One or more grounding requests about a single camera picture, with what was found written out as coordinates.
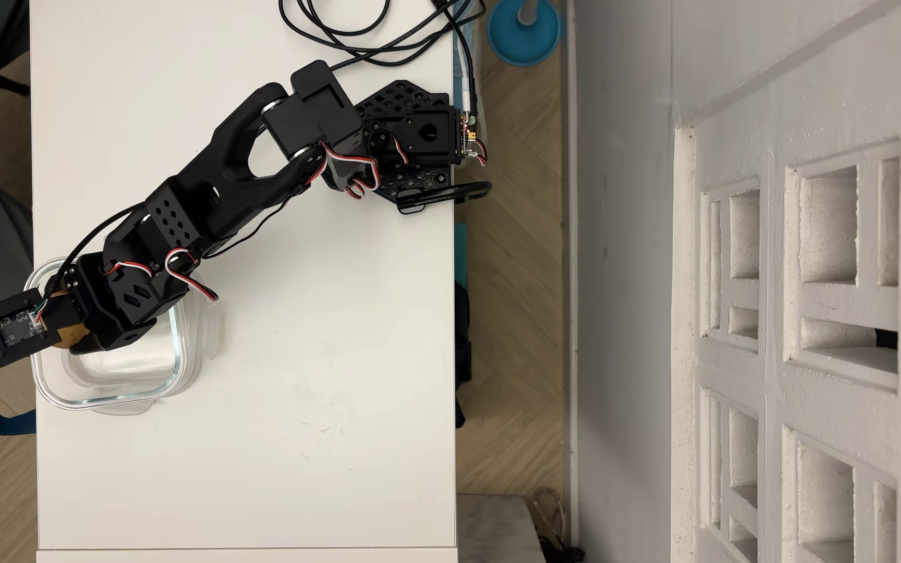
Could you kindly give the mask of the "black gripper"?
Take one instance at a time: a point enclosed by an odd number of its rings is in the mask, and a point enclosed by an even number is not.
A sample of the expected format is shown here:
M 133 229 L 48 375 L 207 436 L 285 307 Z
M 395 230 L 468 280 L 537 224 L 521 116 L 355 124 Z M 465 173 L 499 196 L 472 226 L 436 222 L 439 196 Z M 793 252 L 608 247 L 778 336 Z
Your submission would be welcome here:
M 113 351 L 140 338 L 140 328 L 133 326 L 118 307 L 102 265 L 102 252 L 89 252 L 66 269 L 66 288 L 78 305 L 82 325 L 89 331 L 70 347 L 71 353 Z

